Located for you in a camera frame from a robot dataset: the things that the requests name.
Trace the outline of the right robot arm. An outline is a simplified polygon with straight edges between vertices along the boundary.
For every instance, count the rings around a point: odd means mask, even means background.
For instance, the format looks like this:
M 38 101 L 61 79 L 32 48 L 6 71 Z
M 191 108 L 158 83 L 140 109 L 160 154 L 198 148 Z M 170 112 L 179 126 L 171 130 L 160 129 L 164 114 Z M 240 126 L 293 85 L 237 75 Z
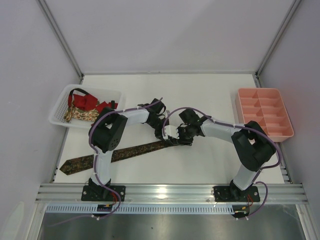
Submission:
M 250 121 L 245 125 L 236 125 L 213 119 L 199 117 L 194 109 L 187 108 L 179 114 L 185 127 L 178 128 L 179 139 L 191 143 L 194 137 L 212 137 L 233 144 L 240 160 L 240 168 L 229 184 L 227 200 L 241 199 L 248 188 L 260 175 L 262 167 L 276 153 L 275 144 L 269 140 L 261 126 Z

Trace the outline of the dark brown patterned tie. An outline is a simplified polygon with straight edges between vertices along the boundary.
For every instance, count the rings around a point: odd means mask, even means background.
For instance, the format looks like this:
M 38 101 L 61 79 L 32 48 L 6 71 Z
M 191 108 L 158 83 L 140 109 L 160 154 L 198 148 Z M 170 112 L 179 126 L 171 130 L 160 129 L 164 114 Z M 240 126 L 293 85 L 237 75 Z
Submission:
M 136 145 L 132 147 L 126 147 L 114 150 L 111 155 L 111 163 L 131 159 L 155 151 L 159 151 L 165 148 L 175 147 L 179 145 L 166 145 L 163 140 L 155 141 L 151 143 Z M 85 155 L 72 159 L 67 159 L 59 170 L 65 175 L 69 176 L 85 170 L 92 169 L 94 166 L 95 155 Z

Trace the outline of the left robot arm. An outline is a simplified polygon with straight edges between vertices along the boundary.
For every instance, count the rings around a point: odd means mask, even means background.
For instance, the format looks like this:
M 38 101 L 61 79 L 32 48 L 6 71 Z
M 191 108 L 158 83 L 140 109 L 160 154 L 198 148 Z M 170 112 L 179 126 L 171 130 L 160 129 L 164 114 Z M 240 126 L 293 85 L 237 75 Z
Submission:
M 175 138 L 164 139 L 162 127 L 165 125 L 163 113 L 166 106 L 161 99 L 153 99 L 151 103 L 139 104 L 135 108 L 114 110 L 105 107 L 99 114 L 89 130 L 89 146 L 94 150 L 93 176 L 89 178 L 81 199 L 106 201 L 114 196 L 116 201 L 121 201 L 120 193 L 111 186 L 110 165 L 115 148 L 119 145 L 124 130 L 128 126 L 147 124 L 154 129 L 158 139 L 152 146 L 140 146 L 141 149 L 151 150 L 172 147 L 177 144 Z

